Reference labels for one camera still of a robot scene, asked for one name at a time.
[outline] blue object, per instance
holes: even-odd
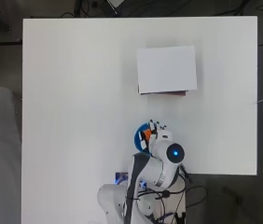
[[[133,141],[134,141],[134,145],[135,145],[135,147],[139,150],[139,151],[143,151],[142,150],[142,148],[141,148],[141,141],[140,141],[140,138],[139,138],[139,132],[143,132],[143,131],[145,131],[145,130],[147,130],[147,129],[150,129],[150,126],[149,126],[149,124],[148,123],[145,123],[145,124],[142,124],[141,126],[140,126],[140,128],[138,128],[138,130],[135,132],[135,134],[134,134],[134,139],[133,139]]]

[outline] table surface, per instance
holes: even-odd
[[[135,130],[173,131],[195,174],[256,174],[256,17],[24,20],[22,223],[105,223],[98,188]],[[198,89],[140,95],[136,51],[193,45]]]

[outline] gray floor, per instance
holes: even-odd
[[[124,16],[133,17],[167,16],[184,1],[166,0],[153,7],[138,9],[142,3],[126,0]],[[192,0],[173,16],[210,16],[239,5],[240,0]],[[245,15],[258,16],[258,40],[263,42],[263,13],[256,11],[263,1],[255,0],[245,10]],[[10,34],[0,32],[0,41],[21,38],[23,18],[30,16],[60,16],[73,11],[74,1],[66,0],[0,0],[0,17],[12,27]],[[101,14],[100,9],[91,10],[91,15]],[[21,98],[21,47],[0,47],[0,86],[7,87]],[[258,49],[258,98],[263,98],[263,47]],[[194,185],[202,184],[209,189],[206,203],[187,210],[187,223],[263,223],[263,103],[258,105],[258,176],[236,175],[193,175]],[[238,206],[234,197],[224,193],[228,187],[242,196]],[[190,192],[189,202],[194,202],[201,192]]]

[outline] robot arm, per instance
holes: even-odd
[[[162,171],[162,162],[150,157],[144,152],[133,155],[132,166],[129,171],[129,180],[126,193],[126,209],[124,224],[150,224],[151,222],[140,212],[137,206],[139,184],[141,180],[147,183],[159,181]]]
[[[125,200],[124,209],[122,206],[117,206],[118,202],[115,202],[114,196],[122,188],[115,189],[111,187],[112,185],[104,185],[99,190],[98,201],[106,213],[108,224],[122,224],[122,220],[124,224],[152,224],[141,213],[137,204],[140,181],[167,189],[178,177],[178,167],[184,158],[184,150],[173,142],[171,132],[160,128],[158,123],[150,121],[148,124],[151,130],[148,133],[151,135],[146,136],[145,139],[149,141],[145,141],[145,144],[142,142],[143,151],[132,157],[126,195],[120,200]]]

